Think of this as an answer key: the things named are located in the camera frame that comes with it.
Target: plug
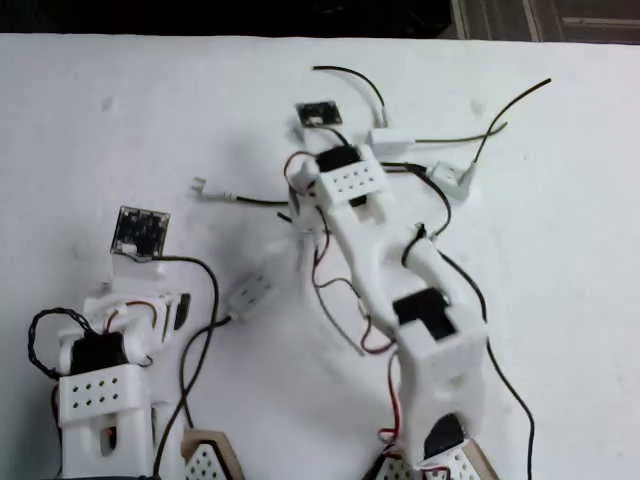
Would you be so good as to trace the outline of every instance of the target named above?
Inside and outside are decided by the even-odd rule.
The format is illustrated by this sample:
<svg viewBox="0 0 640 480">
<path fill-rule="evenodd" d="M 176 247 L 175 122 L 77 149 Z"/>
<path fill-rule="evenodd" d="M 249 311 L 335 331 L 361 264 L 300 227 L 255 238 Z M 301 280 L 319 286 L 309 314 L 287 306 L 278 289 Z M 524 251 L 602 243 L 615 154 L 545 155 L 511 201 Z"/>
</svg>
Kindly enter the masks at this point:
<svg viewBox="0 0 640 480">
<path fill-rule="evenodd" d="M 367 135 L 367 143 L 376 155 L 399 155 L 416 143 L 415 138 L 398 128 L 374 128 Z"/>
<path fill-rule="evenodd" d="M 475 177 L 476 165 L 472 164 L 468 169 L 462 170 L 451 165 L 438 163 L 429 172 L 429 178 L 438 185 L 448 196 L 459 201 L 469 197 L 471 182 Z"/>
<path fill-rule="evenodd" d="M 259 304 L 276 292 L 265 268 L 261 268 L 242 281 L 227 300 L 228 314 L 232 318 L 248 317 Z"/>
</svg>

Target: white table surface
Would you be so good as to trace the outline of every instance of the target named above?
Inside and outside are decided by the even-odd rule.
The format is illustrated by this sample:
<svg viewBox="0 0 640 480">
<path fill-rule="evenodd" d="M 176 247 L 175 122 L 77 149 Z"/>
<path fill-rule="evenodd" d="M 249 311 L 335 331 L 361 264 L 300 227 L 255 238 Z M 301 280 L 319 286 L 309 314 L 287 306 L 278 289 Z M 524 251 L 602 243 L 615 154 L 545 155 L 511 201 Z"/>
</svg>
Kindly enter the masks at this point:
<svg viewBox="0 0 640 480">
<path fill-rule="evenodd" d="M 425 136 L 483 131 L 515 94 L 487 144 L 475 191 L 454 207 L 440 247 L 489 304 L 504 371 L 536 422 L 534 474 L 635 478 L 640 430 L 640 49 L 393 40 L 0 36 L 0 476 L 57 467 L 51 383 L 27 361 L 41 308 L 79 308 L 105 275 L 120 205 L 168 211 L 169 254 L 209 262 L 222 290 L 274 251 L 279 296 L 250 321 L 216 332 L 192 399 L 196 422 L 229 436 L 249 479 L 359 478 L 391 422 L 385 359 L 356 357 L 301 297 L 290 227 L 273 211 L 194 201 L 204 176 L 238 194 L 282 198 L 284 158 L 299 147 L 293 104 L 332 98 L 362 139 L 370 92 L 312 73 L 350 66 L 375 80 L 399 126 Z M 426 148 L 417 160 L 463 165 L 474 145 Z M 437 199 L 394 179 L 427 225 Z M 344 274 L 334 249 L 322 278 Z M 194 293 L 190 328 L 207 321 L 210 286 L 172 267 Z M 350 294 L 328 302 L 351 335 L 364 327 Z M 54 360 L 55 332 L 38 349 Z M 177 393 L 176 343 L 153 375 Z M 525 416 L 488 366 L 478 438 L 504 479 L 525 478 Z"/>
</svg>

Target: electronic component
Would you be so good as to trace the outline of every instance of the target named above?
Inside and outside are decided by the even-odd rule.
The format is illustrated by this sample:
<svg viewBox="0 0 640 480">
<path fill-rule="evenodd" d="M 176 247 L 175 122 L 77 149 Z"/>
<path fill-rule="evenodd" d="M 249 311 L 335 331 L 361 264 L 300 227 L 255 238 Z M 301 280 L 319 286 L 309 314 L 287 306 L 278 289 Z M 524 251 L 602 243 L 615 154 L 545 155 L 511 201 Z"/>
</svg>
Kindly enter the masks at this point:
<svg viewBox="0 0 640 480">
<path fill-rule="evenodd" d="M 85 334 L 71 347 L 71 375 L 127 363 L 122 333 Z"/>
<path fill-rule="evenodd" d="M 125 253 L 136 257 L 162 255 L 169 218 L 168 213 L 120 207 L 111 253 Z"/>
<path fill-rule="evenodd" d="M 327 127 L 342 125 L 342 117 L 334 101 L 296 104 L 303 127 Z"/>
</svg>

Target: black wire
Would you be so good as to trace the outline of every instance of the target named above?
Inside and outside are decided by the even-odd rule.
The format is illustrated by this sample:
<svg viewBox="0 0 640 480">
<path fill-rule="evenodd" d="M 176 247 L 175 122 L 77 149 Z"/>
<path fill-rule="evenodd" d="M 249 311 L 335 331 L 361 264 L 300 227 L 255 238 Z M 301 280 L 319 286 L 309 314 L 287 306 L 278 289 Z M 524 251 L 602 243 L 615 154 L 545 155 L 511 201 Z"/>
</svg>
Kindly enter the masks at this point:
<svg viewBox="0 0 640 480">
<path fill-rule="evenodd" d="M 369 86 L 373 89 L 373 91 L 376 93 L 376 96 L 380 100 L 380 104 L 384 108 L 385 106 L 384 98 L 382 98 L 382 94 L 380 93 L 380 90 L 378 90 L 378 87 L 376 87 L 375 84 L 371 80 L 369 80 L 367 77 L 365 77 L 362 73 L 352 70 L 350 68 L 336 67 L 334 65 L 316 65 L 315 67 L 312 68 L 312 70 L 332 70 L 336 72 L 345 72 L 345 73 L 350 73 L 351 75 L 355 75 L 358 78 L 361 78 L 362 80 L 367 82 Z"/>
<path fill-rule="evenodd" d="M 58 392 L 60 390 L 60 385 L 56 383 L 54 387 L 51 389 L 51 415 L 53 416 L 53 421 L 56 426 L 56 431 L 58 433 L 58 446 L 60 447 L 60 465 L 58 466 L 58 471 L 54 478 L 59 478 L 62 474 L 62 429 L 60 425 L 58 425 Z"/>
<path fill-rule="evenodd" d="M 487 303 L 484 299 L 484 295 L 482 294 L 482 291 L 480 290 L 480 287 L 478 286 L 478 284 L 471 278 L 471 276 L 467 272 L 465 272 L 462 269 L 460 265 L 454 262 L 451 258 L 449 258 L 447 255 L 445 255 L 442 252 L 440 252 L 440 255 L 442 256 L 445 262 L 451 265 L 451 267 L 453 267 L 453 269 L 456 272 L 458 272 L 460 276 L 467 281 L 467 283 L 471 286 L 473 291 L 476 292 L 476 295 L 478 296 L 478 300 L 480 301 L 480 310 L 482 311 L 482 319 L 485 321 L 485 323 L 488 323 L 487 322 Z M 500 368 L 500 365 L 498 364 L 498 361 L 496 360 L 496 357 L 493 354 L 493 350 L 491 349 L 491 343 L 489 342 L 488 338 L 487 338 L 487 353 L 489 354 L 489 358 L 491 359 L 493 368 L 495 368 L 496 373 L 500 377 L 500 380 L 502 380 L 502 383 L 504 383 L 505 387 L 507 387 L 507 390 L 509 390 L 511 395 L 513 395 L 513 398 L 515 398 L 516 401 L 520 404 L 520 406 L 524 410 L 524 413 L 527 415 L 527 419 L 529 420 L 529 442 L 527 445 L 527 478 L 531 480 L 532 478 L 531 464 L 533 459 L 533 438 L 536 432 L 536 423 L 533 419 L 533 415 L 531 414 L 531 410 L 529 410 L 529 407 L 527 406 L 527 404 L 520 397 L 516 389 L 513 388 L 509 380 L 507 380 L 507 377 L 505 376 L 505 374 L 502 372 L 502 369 Z"/>
<path fill-rule="evenodd" d="M 413 246 L 426 236 L 427 236 L 427 229 L 424 228 L 424 223 L 421 223 L 420 225 L 418 225 L 418 231 L 416 232 L 416 236 L 413 237 L 413 240 L 409 242 L 409 245 L 407 245 L 407 247 L 404 249 L 404 252 L 402 252 L 402 258 L 400 259 L 400 263 L 402 264 L 403 267 L 406 268 L 407 266 L 407 257 L 409 256 L 409 252 L 411 252 L 411 249 L 413 248 Z"/>
<path fill-rule="evenodd" d="M 137 263 L 186 262 L 186 263 L 194 263 L 202 267 L 204 271 L 207 272 L 207 275 L 209 275 L 209 278 L 211 279 L 211 283 L 213 285 L 214 299 L 213 299 L 213 308 L 211 311 L 211 320 L 209 322 L 209 327 L 214 327 L 216 323 L 216 317 L 218 315 L 218 307 L 220 303 L 220 288 L 218 286 L 218 279 L 216 278 L 215 273 L 213 273 L 213 270 L 211 270 L 211 268 L 206 263 L 204 263 L 202 260 L 199 260 L 197 258 L 183 257 L 183 256 L 154 256 L 154 257 L 148 257 L 148 258 L 139 258 L 139 257 L 133 257 L 131 255 L 127 255 L 127 254 L 120 254 L 120 255 L 124 255 L 125 257 L 128 257 Z M 200 353 L 200 358 L 198 360 L 198 364 L 196 365 L 196 369 L 193 373 L 193 377 L 189 381 L 188 385 L 185 387 L 184 391 L 181 392 L 180 400 L 178 401 L 178 404 L 176 405 L 175 410 L 171 414 L 171 417 L 169 417 L 169 421 L 167 422 L 164 432 L 162 433 L 160 442 L 158 442 L 156 457 L 153 462 L 154 476 L 157 476 L 157 477 L 160 476 L 160 463 L 162 462 L 162 454 L 167 444 L 167 439 L 169 438 L 171 427 L 175 423 L 176 418 L 178 418 L 178 415 L 180 414 L 180 410 L 184 407 L 187 397 L 189 396 L 189 393 L 193 389 L 193 386 L 195 385 L 196 380 L 198 379 L 198 375 L 200 375 L 200 371 L 202 370 L 202 366 L 204 365 L 204 360 L 207 355 L 207 350 L 209 349 L 209 344 L 211 343 L 211 336 L 213 334 L 213 330 L 214 328 L 208 328 L 206 330 L 207 335 L 205 337 L 204 346 L 202 347 L 202 352 Z"/>
<path fill-rule="evenodd" d="M 500 133 L 504 128 L 508 125 L 509 122 L 504 122 L 495 130 L 491 130 L 489 133 L 483 133 L 481 135 L 472 135 L 470 137 L 460 137 L 460 138 L 418 138 L 416 139 L 416 143 L 463 143 L 463 142 L 473 142 L 474 140 L 482 140 L 485 137 L 492 137 L 498 133 Z"/>
<path fill-rule="evenodd" d="M 519 102 L 520 100 L 522 100 L 524 97 L 526 97 L 527 95 L 529 95 L 530 93 L 535 92 L 536 90 L 538 90 L 539 88 L 544 87 L 545 85 L 547 85 L 548 83 L 551 83 L 551 79 L 547 78 L 546 80 L 541 81 L 540 83 L 535 84 L 533 87 L 525 90 L 524 92 L 522 92 L 520 95 L 518 95 L 516 98 L 514 98 L 513 100 L 511 100 L 509 103 L 507 103 L 507 105 L 505 105 L 502 110 L 500 110 L 498 112 L 498 114 L 494 117 L 493 121 L 489 124 L 489 128 L 487 128 L 487 133 L 484 134 L 484 137 L 482 138 L 482 143 L 480 143 L 480 146 L 478 147 L 478 151 L 476 152 L 476 156 L 473 159 L 473 162 L 471 162 L 471 165 L 475 165 L 476 163 L 478 163 L 478 159 L 480 158 L 480 152 L 482 152 L 482 149 L 484 148 L 484 144 L 487 143 L 487 138 L 489 138 L 489 134 L 491 133 L 491 129 L 493 128 L 493 126 L 496 124 L 496 122 L 500 119 L 500 117 L 507 111 L 509 110 L 509 108 L 511 108 L 511 106 L 513 106 L 515 103 Z"/>
<path fill-rule="evenodd" d="M 241 197 L 236 195 L 236 202 L 247 203 L 250 205 L 258 205 L 261 207 L 286 207 L 289 205 L 289 202 L 279 201 L 279 200 L 261 200 L 259 198 L 249 198 L 249 197 Z"/>
<path fill-rule="evenodd" d="M 344 135 L 342 135 L 338 130 L 336 130 L 335 128 L 331 128 L 331 127 L 322 127 L 320 125 L 315 125 L 313 127 L 307 127 L 307 128 L 318 128 L 320 130 L 327 130 L 329 132 L 333 132 L 333 134 L 338 137 L 338 139 L 342 142 L 342 145 L 344 145 L 345 147 L 348 147 L 350 144 L 347 141 L 346 138 L 344 138 Z"/>
<path fill-rule="evenodd" d="M 436 192 L 438 197 L 440 197 L 440 200 L 442 200 L 442 203 L 444 204 L 445 208 L 447 209 L 447 219 L 445 220 L 444 224 L 433 233 L 433 236 L 437 237 L 442 232 L 444 232 L 449 226 L 449 224 L 451 223 L 451 216 L 452 216 L 451 203 L 449 202 L 449 199 L 447 198 L 445 193 L 442 191 L 442 189 L 427 176 L 426 174 L 427 169 L 422 165 L 418 165 L 417 163 L 382 162 L 381 165 L 385 168 L 393 168 L 393 169 L 404 168 L 405 171 L 409 173 L 413 173 L 416 177 L 418 177 L 420 180 L 426 183 L 434 192 Z"/>
<path fill-rule="evenodd" d="M 31 321 L 31 325 L 29 326 L 29 333 L 27 336 L 27 352 L 29 355 L 29 361 L 35 365 L 35 367 L 44 373 L 47 377 L 52 380 L 58 380 L 60 378 L 60 373 L 56 371 L 55 368 L 49 368 L 44 363 L 42 363 L 38 359 L 38 355 L 36 353 L 35 344 L 36 344 L 36 330 L 38 328 L 38 322 L 48 315 L 66 315 L 71 320 L 76 322 L 82 330 L 84 330 L 85 335 L 98 335 L 95 330 L 89 325 L 89 321 L 80 313 L 76 312 L 71 308 L 63 308 L 63 307 L 55 307 L 55 308 L 47 308 L 36 314 Z"/>
<path fill-rule="evenodd" d="M 213 325 L 213 328 L 215 329 L 218 327 L 222 327 L 227 323 L 229 323 L 230 321 L 231 321 L 231 317 L 226 317 L 220 320 L 219 322 L 216 322 L 215 325 Z M 210 328 L 212 328 L 211 325 L 205 325 L 204 327 L 196 331 L 196 333 L 194 333 L 193 336 L 189 339 L 189 341 L 187 342 L 187 345 L 184 347 L 184 350 L 182 351 L 182 356 L 180 357 L 180 375 L 178 379 L 180 383 L 180 392 L 182 394 L 184 394 L 184 392 L 186 391 L 185 381 L 184 381 L 184 370 L 187 363 L 187 354 L 189 353 L 189 349 L 191 348 L 191 345 L 193 344 L 193 342 L 195 342 L 200 335 L 205 333 Z M 184 400 L 184 413 L 185 413 L 185 416 L 187 417 L 187 424 L 189 425 L 189 428 L 194 428 L 193 417 L 191 416 L 191 410 L 189 409 L 189 404 L 187 402 L 186 397 Z"/>
</svg>

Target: white plastic part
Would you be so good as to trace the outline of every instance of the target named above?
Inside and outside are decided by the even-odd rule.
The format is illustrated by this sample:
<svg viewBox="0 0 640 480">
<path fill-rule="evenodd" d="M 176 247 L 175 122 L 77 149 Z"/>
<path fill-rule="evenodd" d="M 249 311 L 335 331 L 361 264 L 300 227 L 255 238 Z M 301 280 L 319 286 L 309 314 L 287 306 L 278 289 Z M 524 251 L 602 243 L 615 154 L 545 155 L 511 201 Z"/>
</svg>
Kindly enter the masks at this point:
<svg viewBox="0 0 640 480">
<path fill-rule="evenodd" d="M 472 435 L 479 429 L 486 325 L 466 307 L 459 279 L 427 238 L 413 245 L 406 267 L 446 298 L 450 306 L 445 313 L 455 333 L 436 341 L 420 320 L 399 325 L 395 299 L 383 287 L 382 266 L 384 261 L 400 263 L 416 230 L 403 217 L 404 209 L 371 148 L 363 145 L 359 151 L 361 162 L 318 176 L 316 199 L 372 322 L 398 342 L 404 427 L 397 444 L 410 462 L 417 463 L 422 460 L 424 439 L 443 416 L 455 413 Z M 350 200 L 362 195 L 366 204 L 352 207 Z"/>
<path fill-rule="evenodd" d="M 369 131 L 367 143 L 376 155 L 399 155 L 416 143 L 415 138 L 397 128 L 374 128 Z"/>
<path fill-rule="evenodd" d="M 63 478 L 150 475 L 153 438 L 144 371 L 122 365 L 60 379 Z M 115 428 L 117 443 L 105 445 Z"/>
<path fill-rule="evenodd" d="M 387 175 L 367 146 L 359 149 L 362 161 L 321 173 L 316 184 L 318 203 L 323 208 L 347 205 L 363 195 L 389 190 Z"/>
<path fill-rule="evenodd" d="M 227 480 L 215 449 L 200 444 L 185 467 L 187 480 Z"/>
<path fill-rule="evenodd" d="M 447 452 L 433 457 L 421 465 L 421 469 L 432 467 L 449 467 L 451 480 L 482 480 L 473 467 L 461 447 L 456 447 Z M 445 480 L 445 472 L 426 472 L 422 476 L 422 470 L 416 470 L 403 459 L 387 458 L 376 480 Z"/>
<path fill-rule="evenodd" d="M 467 170 L 461 170 L 451 165 L 438 163 L 429 172 L 429 178 L 438 185 L 442 191 L 459 201 L 469 197 L 471 182 L 476 173 L 476 166 L 471 165 Z"/>
<path fill-rule="evenodd" d="M 424 439 L 442 417 L 455 413 L 471 437 L 481 426 L 486 325 L 463 304 L 445 313 L 456 330 L 446 338 L 436 341 L 420 320 L 401 326 L 396 335 L 404 418 L 397 444 L 414 464 L 423 459 Z"/>
<path fill-rule="evenodd" d="M 241 282 L 227 300 L 227 311 L 232 317 L 247 318 L 258 305 L 273 297 L 276 287 L 266 264 Z"/>
</svg>

